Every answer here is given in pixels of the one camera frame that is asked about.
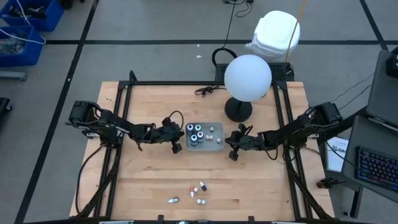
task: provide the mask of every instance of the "white container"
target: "white container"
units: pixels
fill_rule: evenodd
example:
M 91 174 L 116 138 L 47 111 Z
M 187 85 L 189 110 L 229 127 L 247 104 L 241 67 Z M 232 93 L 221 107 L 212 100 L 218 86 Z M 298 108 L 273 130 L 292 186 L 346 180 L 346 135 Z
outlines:
M 286 12 L 268 12 L 257 24 L 252 42 L 246 44 L 245 47 L 253 50 L 257 56 L 262 57 L 266 62 L 285 59 L 296 21 L 294 16 Z M 296 48 L 299 38 L 300 24 L 297 24 L 289 54 Z

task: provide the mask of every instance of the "white paper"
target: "white paper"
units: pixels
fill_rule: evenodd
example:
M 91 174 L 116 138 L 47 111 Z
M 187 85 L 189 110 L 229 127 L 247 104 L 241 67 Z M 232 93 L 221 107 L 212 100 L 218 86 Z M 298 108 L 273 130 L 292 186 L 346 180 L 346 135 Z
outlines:
M 334 137 L 329 139 L 328 143 L 341 157 L 346 157 L 348 140 Z M 328 161 L 326 164 L 327 170 L 341 172 L 344 160 L 337 156 L 328 145 L 326 145 L 326 159 Z

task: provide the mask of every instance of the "yellow cable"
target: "yellow cable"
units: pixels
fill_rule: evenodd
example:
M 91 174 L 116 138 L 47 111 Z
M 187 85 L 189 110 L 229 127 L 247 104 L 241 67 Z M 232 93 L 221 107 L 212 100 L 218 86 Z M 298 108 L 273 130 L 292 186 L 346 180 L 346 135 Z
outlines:
M 306 2 L 307 2 L 307 0 L 303 0 L 303 4 L 301 5 L 300 13 L 298 14 L 298 18 L 297 18 L 297 20 L 296 20 L 296 25 L 294 25 L 293 34 L 292 34 L 292 36 L 291 36 L 291 38 L 290 38 L 289 46 L 287 47 L 285 62 L 287 62 L 287 59 L 288 59 L 288 57 L 289 57 L 290 45 L 292 44 L 294 32 L 296 31 L 297 24 L 298 24 L 298 23 L 300 22 L 300 20 L 301 20 L 301 16 L 303 15 L 304 6 L 305 6 L 305 3 L 306 3 Z

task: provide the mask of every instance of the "keyboard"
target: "keyboard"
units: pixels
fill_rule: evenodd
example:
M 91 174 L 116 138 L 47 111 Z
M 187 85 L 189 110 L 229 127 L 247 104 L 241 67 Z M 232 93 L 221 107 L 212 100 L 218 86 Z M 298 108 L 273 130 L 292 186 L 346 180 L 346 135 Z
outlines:
M 356 148 L 356 178 L 398 192 L 398 159 L 362 146 Z

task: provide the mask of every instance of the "black lamp base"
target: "black lamp base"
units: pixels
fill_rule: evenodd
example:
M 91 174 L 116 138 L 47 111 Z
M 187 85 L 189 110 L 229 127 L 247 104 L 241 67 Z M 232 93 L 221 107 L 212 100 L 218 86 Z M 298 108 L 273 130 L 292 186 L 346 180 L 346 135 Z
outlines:
M 243 122 L 250 117 L 253 107 L 250 102 L 242 102 L 232 97 L 226 102 L 224 111 L 231 121 Z

